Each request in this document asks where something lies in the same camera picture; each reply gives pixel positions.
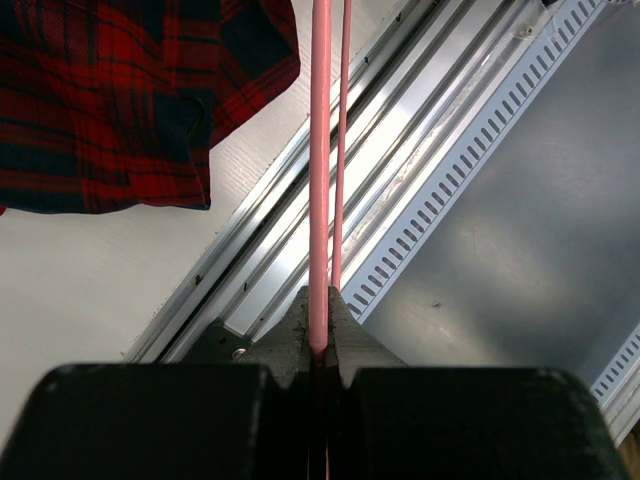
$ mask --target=pink tube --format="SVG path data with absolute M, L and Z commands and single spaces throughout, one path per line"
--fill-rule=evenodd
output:
M 338 166 L 336 172 L 336 213 L 333 221 L 331 284 L 340 290 L 342 275 L 342 222 L 344 220 L 344 162 L 347 134 L 347 93 L 349 93 L 349 46 L 351 43 L 351 0 L 344 0 L 342 58 L 340 68 L 340 116 L 338 121 Z
M 309 345 L 315 360 L 322 362 L 329 339 L 331 0 L 314 0 L 311 31 Z

